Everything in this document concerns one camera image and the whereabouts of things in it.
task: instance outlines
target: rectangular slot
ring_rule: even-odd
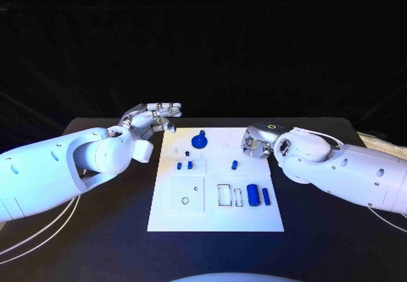
[[[235,192],[235,206],[242,207],[244,202],[241,201],[241,190],[235,189],[233,192]]]
[[[218,185],[218,204],[219,207],[231,207],[231,186],[228,184]]]

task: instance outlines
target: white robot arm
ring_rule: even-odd
[[[355,204],[407,214],[407,160],[343,145],[335,138],[337,146],[332,146],[319,135],[255,123],[245,130],[241,148],[259,159],[274,152],[285,176],[297,183],[311,183]]]
[[[147,163],[153,132],[176,131],[179,103],[140,104],[106,129],[92,128],[18,147],[0,155],[0,222],[53,208],[127,168]],[[79,176],[76,169],[92,173]]]

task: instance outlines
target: small blue piece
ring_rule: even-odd
[[[202,130],[199,132],[199,135],[193,136],[192,138],[192,147],[196,149],[202,149],[205,148],[206,145],[208,145],[208,139],[205,137],[205,131]]]
[[[258,189],[255,184],[248,185],[248,205],[251,207],[259,206]]]
[[[238,166],[236,166],[236,165],[238,165],[238,164],[236,164],[236,162],[238,162],[238,161],[236,161],[236,160],[233,160],[233,163],[231,164],[231,169],[232,169],[232,170],[235,170],[235,169],[238,168]]]
[[[267,188],[262,188],[261,191],[262,191],[264,203],[265,203],[267,206],[270,206],[270,199],[268,199]]]

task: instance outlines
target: black table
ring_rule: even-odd
[[[65,134],[108,127],[117,121],[75,119]],[[274,122],[362,146],[350,123],[339,118],[173,121],[177,127],[246,127],[254,122]],[[268,163],[284,233],[147,232],[161,138],[163,133],[150,138],[156,147],[150,162],[131,161],[124,173],[82,195],[56,237],[29,255],[0,265],[1,281],[169,281],[216,272],[271,274],[303,281],[405,281],[407,234],[365,207],[310,184],[290,181],[272,157]],[[8,222],[0,232],[1,249],[31,235],[63,207]],[[407,226],[399,215],[379,214]],[[42,242],[56,225],[7,257]]]

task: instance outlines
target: white platform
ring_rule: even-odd
[[[208,145],[195,149],[190,139],[200,130]],[[242,154],[244,130],[177,128],[174,134],[164,132],[147,231],[284,231],[268,162]],[[233,160],[236,170],[231,169]],[[231,186],[231,207],[219,207],[218,184]],[[258,207],[248,205],[248,184],[258,186]],[[261,188],[268,190],[270,206],[264,204]],[[241,189],[242,207],[235,207],[233,189]]]

